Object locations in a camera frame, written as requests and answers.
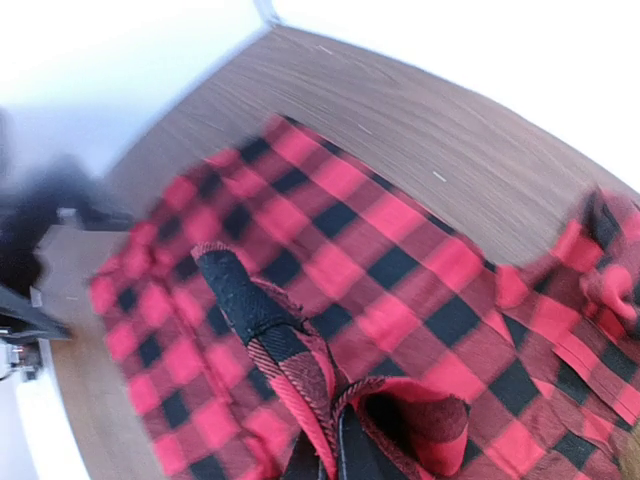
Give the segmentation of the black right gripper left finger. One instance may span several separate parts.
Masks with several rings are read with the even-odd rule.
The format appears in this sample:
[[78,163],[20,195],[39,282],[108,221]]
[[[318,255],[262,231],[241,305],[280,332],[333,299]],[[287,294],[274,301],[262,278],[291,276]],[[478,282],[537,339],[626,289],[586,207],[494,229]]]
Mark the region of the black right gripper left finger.
[[322,478],[323,466],[315,447],[308,439],[297,439],[282,479],[320,480]]

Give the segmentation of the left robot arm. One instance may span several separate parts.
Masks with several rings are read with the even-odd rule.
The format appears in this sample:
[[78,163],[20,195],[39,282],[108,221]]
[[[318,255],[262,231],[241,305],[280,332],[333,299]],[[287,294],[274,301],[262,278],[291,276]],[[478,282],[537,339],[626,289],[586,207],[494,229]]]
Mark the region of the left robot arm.
[[70,330],[35,306],[32,291],[44,267],[37,251],[60,211],[73,211],[84,231],[123,232],[134,218],[112,201],[75,157],[62,155],[31,170],[16,186],[1,183],[1,341],[25,345],[66,340]]

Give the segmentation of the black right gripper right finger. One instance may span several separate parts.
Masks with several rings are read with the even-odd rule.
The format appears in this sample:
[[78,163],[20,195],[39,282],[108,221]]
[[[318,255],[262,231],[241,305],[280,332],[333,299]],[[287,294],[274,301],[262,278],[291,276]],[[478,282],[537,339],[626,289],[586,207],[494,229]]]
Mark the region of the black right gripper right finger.
[[353,409],[345,409],[338,424],[339,478],[344,480],[399,479],[375,442],[362,428]]

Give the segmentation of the red black plaid shirt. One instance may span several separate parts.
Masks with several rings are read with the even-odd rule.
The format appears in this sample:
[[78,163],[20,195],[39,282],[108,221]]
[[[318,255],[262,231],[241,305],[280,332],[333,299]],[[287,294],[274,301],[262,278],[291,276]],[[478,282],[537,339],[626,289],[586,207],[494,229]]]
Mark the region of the red black plaid shirt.
[[639,206],[591,190],[525,266],[288,118],[176,177],[91,300],[164,473],[618,479],[639,421]]

